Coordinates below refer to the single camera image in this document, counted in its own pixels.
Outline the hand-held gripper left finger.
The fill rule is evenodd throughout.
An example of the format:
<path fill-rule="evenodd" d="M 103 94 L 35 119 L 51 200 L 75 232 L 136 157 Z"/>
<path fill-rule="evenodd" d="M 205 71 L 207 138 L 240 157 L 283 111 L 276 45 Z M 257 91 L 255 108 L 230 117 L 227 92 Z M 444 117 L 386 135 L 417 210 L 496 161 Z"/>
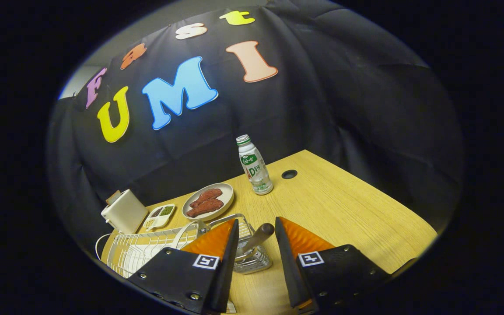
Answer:
<path fill-rule="evenodd" d="M 220 315 L 228 308 L 239 240 L 230 219 L 186 247 L 164 247 L 128 277 L 140 291 L 186 315 Z"/>

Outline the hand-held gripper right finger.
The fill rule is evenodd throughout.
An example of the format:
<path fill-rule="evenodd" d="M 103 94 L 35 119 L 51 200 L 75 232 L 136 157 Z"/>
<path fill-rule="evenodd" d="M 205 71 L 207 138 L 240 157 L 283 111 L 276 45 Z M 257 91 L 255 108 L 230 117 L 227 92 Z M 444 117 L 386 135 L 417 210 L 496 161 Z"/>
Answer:
<path fill-rule="evenodd" d="M 334 246 L 284 217 L 275 221 L 290 306 L 299 315 L 336 315 L 392 276 L 353 245 Z"/>

